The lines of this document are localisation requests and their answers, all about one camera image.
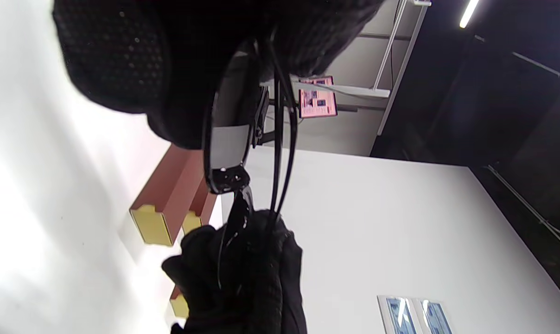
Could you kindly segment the person's right hand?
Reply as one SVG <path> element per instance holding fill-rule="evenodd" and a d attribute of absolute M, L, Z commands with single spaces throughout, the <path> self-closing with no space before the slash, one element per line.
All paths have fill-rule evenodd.
<path fill-rule="evenodd" d="M 306 334 L 301 293 L 303 250 L 280 218 L 255 211 L 245 231 L 221 247 L 227 227 L 206 225 L 182 238 L 161 268 L 184 296 L 189 315 L 172 334 Z"/>

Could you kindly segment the person's left hand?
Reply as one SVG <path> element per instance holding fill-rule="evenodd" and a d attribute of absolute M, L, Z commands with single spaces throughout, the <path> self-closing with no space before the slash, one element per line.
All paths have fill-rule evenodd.
<path fill-rule="evenodd" d="M 105 108 L 144 114 L 161 139 L 201 150 L 204 115 L 250 39 L 272 38 L 282 69 L 320 76 L 381 0 L 56 0 L 72 84 Z"/>

